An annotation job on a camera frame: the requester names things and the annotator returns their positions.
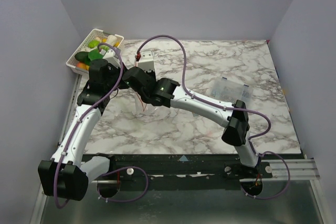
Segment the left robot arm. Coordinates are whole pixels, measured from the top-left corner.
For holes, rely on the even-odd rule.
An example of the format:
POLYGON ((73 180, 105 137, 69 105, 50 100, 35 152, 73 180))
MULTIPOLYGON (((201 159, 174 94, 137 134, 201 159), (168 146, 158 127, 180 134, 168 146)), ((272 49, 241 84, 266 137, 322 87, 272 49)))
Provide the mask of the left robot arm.
POLYGON ((89 79, 78 95, 75 116, 65 138, 50 160, 41 161, 38 166, 45 195, 80 201, 93 180, 116 175, 116 166, 108 156, 97 154, 85 163, 82 157, 91 132, 124 73, 124 66, 115 67, 104 59, 91 62, 89 79))

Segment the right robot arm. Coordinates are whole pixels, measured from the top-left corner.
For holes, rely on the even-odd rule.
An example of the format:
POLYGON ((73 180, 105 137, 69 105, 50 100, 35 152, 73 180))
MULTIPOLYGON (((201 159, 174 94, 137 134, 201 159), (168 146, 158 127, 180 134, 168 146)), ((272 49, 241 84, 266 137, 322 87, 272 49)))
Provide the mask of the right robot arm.
POLYGON ((247 141, 249 118, 243 101, 238 100, 232 104, 204 95, 197 99, 197 93, 186 92, 177 81, 169 78, 156 80, 139 67, 132 67, 126 71, 122 80, 140 96, 144 103, 186 110, 223 127, 222 141, 233 146, 237 151, 242 164, 242 173, 249 178, 259 174, 261 168, 257 154, 247 141))

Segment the white perforated plastic basket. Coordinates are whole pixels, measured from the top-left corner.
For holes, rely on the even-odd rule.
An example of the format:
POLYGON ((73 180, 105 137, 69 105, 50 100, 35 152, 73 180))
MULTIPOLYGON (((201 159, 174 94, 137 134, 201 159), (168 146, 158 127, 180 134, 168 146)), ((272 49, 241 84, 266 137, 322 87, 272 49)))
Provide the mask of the white perforated plastic basket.
POLYGON ((86 52, 85 49, 88 47, 89 42, 94 40, 96 37, 103 39, 103 38, 108 38, 109 35, 110 35, 109 33, 105 33, 103 30, 93 29, 89 33, 89 35, 85 38, 85 40, 79 45, 77 50, 67 60, 66 66, 68 66, 76 74, 87 76, 89 74, 88 70, 77 67, 77 64, 79 61, 75 59, 75 54, 77 54, 78 52, 82 52, 82 51, 86 52))

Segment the clear zip bag orange zipper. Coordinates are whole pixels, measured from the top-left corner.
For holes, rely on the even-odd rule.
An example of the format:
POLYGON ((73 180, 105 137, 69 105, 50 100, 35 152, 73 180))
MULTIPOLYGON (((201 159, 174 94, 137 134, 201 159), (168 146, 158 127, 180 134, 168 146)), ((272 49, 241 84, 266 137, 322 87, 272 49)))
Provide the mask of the clear zip bag orange zipper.
POLYGON ((156 112, 158 107, 151 104, 144 103, 138 93, 134 93, 135 113, 143 115, 152 115, 156 112))

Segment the orange peach toy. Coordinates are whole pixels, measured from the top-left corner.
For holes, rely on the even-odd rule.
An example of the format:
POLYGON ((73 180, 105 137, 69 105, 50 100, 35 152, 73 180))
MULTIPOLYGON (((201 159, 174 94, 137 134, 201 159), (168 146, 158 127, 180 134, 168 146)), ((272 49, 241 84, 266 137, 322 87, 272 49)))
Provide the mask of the orange peach toy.
POLYGON ((82 70, 88 70, 89 69, 89 66, 86 65, 85 63, 82 63, 82 62, 77 63, 76 67, 79 68, 79 69, 82 69, 82 70))

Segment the dark green cucumber toy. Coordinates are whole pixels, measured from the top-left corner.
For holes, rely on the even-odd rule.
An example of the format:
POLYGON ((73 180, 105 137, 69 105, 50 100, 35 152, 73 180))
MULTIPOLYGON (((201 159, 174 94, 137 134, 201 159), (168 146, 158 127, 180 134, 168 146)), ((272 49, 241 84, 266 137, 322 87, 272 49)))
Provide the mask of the dark green cucumber toy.
POLYGON ((86 51, 80 51, 78 53, 75 54, 75 59, 78 62, 85 62, 88 59, 88 52, 86 51))

